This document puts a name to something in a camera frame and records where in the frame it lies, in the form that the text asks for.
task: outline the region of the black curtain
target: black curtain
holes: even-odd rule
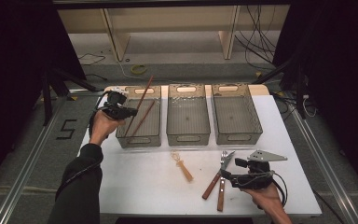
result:
[[[52,66],[85,79],[51,2],[0,0],[0,164],[41,94],[41,75]]]

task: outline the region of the metal rail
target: metal rail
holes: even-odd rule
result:
[[[313,135],[310,126],[306,120],[301,118],[297,111],[294,111],[293,115],[300,131],[304,135],[304,138],[310,147],[310,151],[316,160],[316,163],[318,163],[328,186],[336,198],[343,215],[347,219],[348,223],[358,224],[358,212],[356,211],[353,201],[339,181],[333,167],[330,165],[330,162],[325,157],[324,151],[316,140],[315,135]]]
[[[42,132],[39,134],[36,142],[34,143],[34,147],[32,148],[27,161],[19,173],[19,176],[11,187],[10,192],[2,202],[0,206],[0,223],[8,222],[17,202],[19,201],[22,190],[32,173],[34,166],[37,163],[37,159],[39,158],[39,155],[48,140],[48,136],[51,133],[52,127],[54,127],[54,124],[56,123],[58,114],[61,111],[65,101],[66,97],[59,97],[57,100],[56,110],[54,111],[50,122],[43,127]]]

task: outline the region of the black sleeve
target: black sleeve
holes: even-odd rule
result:
[[[101,162],[101,147],[86,144],[80,149],[79,157],[71,161],[62,176],[62,184],[78,172]],[[99,191],[103,173],[101,167],[90,169],[71,181],[59,193],[53,206],[48,224],[54,223],[100,223]]]

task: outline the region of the wooden handle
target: wooden handle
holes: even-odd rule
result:
[[[219,199],[217,201],[217,211],[223,212],[224,202],[225,202],[225,179],[220,178],[220,189],[219,189]]]
[[[209,197],[214,185],[216,185],[217,181],[219,181],[219,178],[220,178],[220,173],[217,173],[216,176],[213,178],[211,184],[209,184],[208,188],[205,190],[204,194],[202,194],[203,199],[206,200]]]
[[[183,164],[183,161],[179,161],[176,163],[176,165],[179,165],[180,168],[183,171],[183,174],[185,174],[186,178],[188,181],[192,181],[193,180],[193,176],[191,175],[191,173],[186,169],[185,165]]]

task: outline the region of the human hand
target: human hand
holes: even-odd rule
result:
[[[274,223],[292,223],[283,209],[277,187],[271,183],[265,189],[241,189],[252,196],[253,202],[259,205]]]
[[[124,125],[124,119],[112,119],[107,116],[103,111],[99,110],[94,117],[92,125],[92,135],[89,143],[100,146],[106,136],[112,133],[118,126]]]

